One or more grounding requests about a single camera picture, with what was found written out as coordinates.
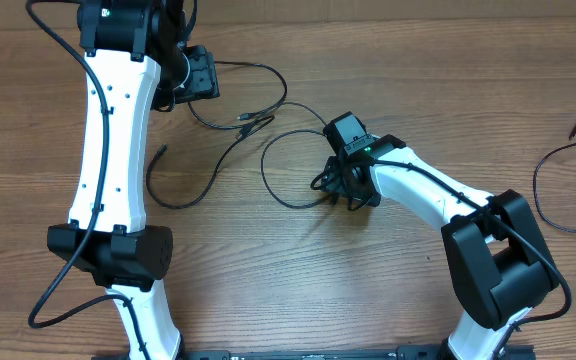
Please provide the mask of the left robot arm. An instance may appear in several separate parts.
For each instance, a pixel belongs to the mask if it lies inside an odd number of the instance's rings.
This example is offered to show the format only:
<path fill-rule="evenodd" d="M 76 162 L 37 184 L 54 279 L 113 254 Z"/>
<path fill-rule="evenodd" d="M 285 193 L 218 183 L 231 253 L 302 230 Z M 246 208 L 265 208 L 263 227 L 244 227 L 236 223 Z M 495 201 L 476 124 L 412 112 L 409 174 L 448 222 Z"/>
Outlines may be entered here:
<path fill-rule="evenodd" d="M 180 1 L 78 5 L 74 54 L 87 76 L 82 165 L 68 219 L 49 228 L 47 245 L 104 289 L 131 359 L 183 351 L 163 282 L 173 235 L 148 223 L 143 183 L 151 111 L 219 94 L 212 55 L 188 43 L 195 20 Z"/>

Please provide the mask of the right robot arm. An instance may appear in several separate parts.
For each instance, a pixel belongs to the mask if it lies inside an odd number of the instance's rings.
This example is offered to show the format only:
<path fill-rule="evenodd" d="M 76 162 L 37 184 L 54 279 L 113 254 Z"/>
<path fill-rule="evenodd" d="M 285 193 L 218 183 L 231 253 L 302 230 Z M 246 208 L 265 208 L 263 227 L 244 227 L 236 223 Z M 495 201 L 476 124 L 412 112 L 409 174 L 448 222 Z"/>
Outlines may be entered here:
<path fill-rule="evenodd" d="M 392 135 L 375 136 L 352 113 L 331 120 L 323 135 L 334 154 L 312 182 L 351 211 L 389 198 L 442 236 L 452 286 L 463 308 L 439 344 L 400 345 L 396 359 L 533 359 L 531 346 L 508 340 L 530 312 L 561 287 L 543 234 L 526 199 L 473 189 L 420 159 Z"/>

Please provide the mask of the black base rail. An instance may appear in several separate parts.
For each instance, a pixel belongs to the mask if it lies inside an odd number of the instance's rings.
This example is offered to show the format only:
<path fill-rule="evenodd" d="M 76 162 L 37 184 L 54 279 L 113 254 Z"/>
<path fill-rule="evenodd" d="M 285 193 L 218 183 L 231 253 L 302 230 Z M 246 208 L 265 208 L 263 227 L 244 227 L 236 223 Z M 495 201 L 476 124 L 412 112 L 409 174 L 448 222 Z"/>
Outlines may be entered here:
<path fill-rule="evenodd" d="M 348 350 L 319 353 L 308 352 L 251 352 L 219 351 L 183 352 L 178 359 L 189 360 L 439 360 L 449 359 L 446 346 L 402 345 L 394 350 Z"/>

